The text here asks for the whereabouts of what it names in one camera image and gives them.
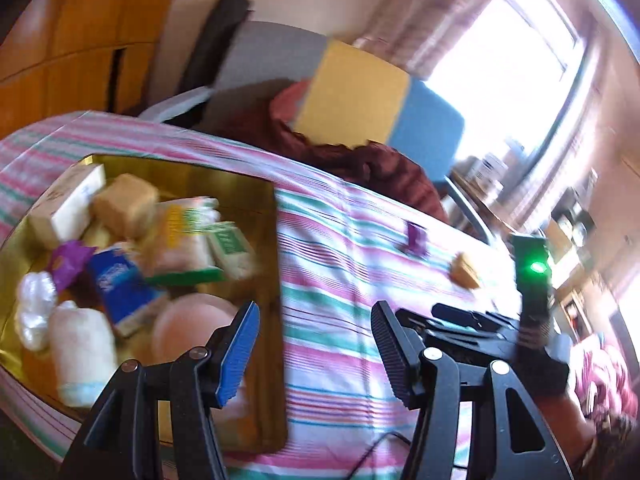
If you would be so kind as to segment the right hand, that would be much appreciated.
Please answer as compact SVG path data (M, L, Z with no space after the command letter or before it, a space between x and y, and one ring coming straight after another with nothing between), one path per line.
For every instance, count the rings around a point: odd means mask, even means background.
M560 396L538 396L535 403L566 460L576 463L591 448L597 429L585 419L575 393L567 390Z

